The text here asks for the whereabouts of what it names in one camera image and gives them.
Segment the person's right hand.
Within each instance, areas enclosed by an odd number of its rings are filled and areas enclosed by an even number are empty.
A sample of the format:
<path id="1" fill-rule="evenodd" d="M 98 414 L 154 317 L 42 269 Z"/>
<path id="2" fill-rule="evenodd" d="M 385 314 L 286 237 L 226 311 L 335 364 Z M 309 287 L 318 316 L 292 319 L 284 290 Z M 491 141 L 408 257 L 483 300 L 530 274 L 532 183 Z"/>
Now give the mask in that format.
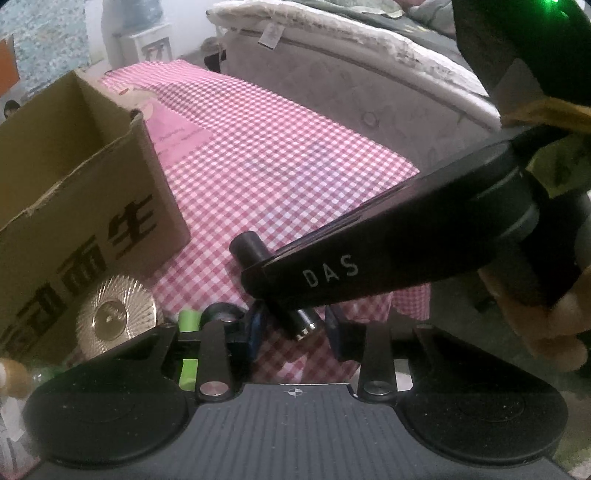
<path id="1" fill-rule="evenodd" d="M 590 330 L 589 267 L 550 311 L 519 303 L 488 270 L 481 269 L 479 276 L 504 319 L 534 357 L 549 360 L 563 372 L 585 365 L 589 353 L 578 336 Z"/>

